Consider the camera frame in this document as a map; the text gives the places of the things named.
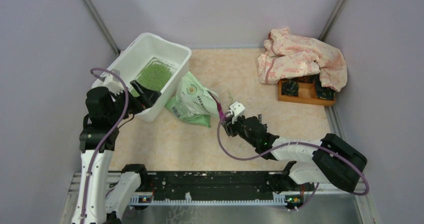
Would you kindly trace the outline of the white plastic litter box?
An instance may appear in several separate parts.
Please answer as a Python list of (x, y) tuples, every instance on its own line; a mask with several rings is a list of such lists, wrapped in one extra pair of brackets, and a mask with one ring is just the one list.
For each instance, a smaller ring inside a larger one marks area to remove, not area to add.
[(158, 35), (145, 32), (140, 34), (107, 68), (120, 79), (102, 72), (92, 87), (106, 86), (113, 93), (123, 92), (124, 86), (134, 97), (139, 97), (131, 85), (135, 80), (143, 88), (160, 92), (152, 107), (135, 117), (152, 122), (176, 91), (182, 77), (189, 71), (190, 48), (173, 43)]

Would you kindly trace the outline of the green cat litter bag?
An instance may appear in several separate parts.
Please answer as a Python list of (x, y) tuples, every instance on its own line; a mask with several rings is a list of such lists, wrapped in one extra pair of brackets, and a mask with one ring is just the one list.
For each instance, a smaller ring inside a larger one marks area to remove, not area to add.
[(188, 72), (181, 78), (175, 95), (165, 104), (165, 108), (180, 121), (209, 128), (211, 118), (219, 118), (215, 99), (219, 101), (219, 96)]

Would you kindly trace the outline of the purple plastic scoop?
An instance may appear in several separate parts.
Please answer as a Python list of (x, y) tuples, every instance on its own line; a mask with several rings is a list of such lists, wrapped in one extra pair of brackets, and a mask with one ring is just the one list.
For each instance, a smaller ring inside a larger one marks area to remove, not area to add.
[(217, 99), (215, 99), (215, 102), (216, 102), (216, 106), (217, 106), (217, 111), (218, 111), (218, 114), (219, 114), (219, 118), (221, 119), (222, 117), (225, 116), (225, 113), (223, 112), (221, 103)]

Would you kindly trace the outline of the black bag clip strip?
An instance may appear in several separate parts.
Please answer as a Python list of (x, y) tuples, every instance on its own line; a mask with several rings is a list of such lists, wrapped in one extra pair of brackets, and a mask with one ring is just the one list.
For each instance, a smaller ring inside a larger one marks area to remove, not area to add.
[(258, 121), (262, 124), (263, 123), (263, 116), (262, 114), (258, 114)]

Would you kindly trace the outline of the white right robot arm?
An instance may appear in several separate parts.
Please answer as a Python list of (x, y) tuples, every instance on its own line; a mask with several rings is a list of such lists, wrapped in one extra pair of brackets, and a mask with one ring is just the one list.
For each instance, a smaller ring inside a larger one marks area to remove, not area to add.
[(281, 183), (287, 190), (295, 190), (305, 183), (332, 184), (338, 189), (357, 195), (368, 194), (370, 187), (364, 176), (367, 158), (333, 133), (327, 133), (319, 140), (289, 140), (268, 132), (267, 126), (258, 117), (222, 116), (217, 131), (224, 128), (229, 137), (239, 136), (254, 147), (256, 155), (241, 158), (225, 149), (221, 137), (217, 141), (229, 157), (238, 161), (258, 158), (287, 163)]

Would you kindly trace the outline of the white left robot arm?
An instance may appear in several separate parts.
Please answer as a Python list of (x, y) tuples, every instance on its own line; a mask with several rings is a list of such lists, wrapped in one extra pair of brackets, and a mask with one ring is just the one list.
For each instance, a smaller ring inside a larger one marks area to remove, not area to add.
[(117, 182), (107, 185), (110, 163), (122, 119), (153, 107), (161, 92), (130, 82), (138, 93), (127, 88), (117, 93), (100, 86), (86, 94), (88, 114), (79, 136), (81, 180), (73, 224), (120, 224), (135, 192), (154, 192), (152, 179), (143, 164), (127, 164)]

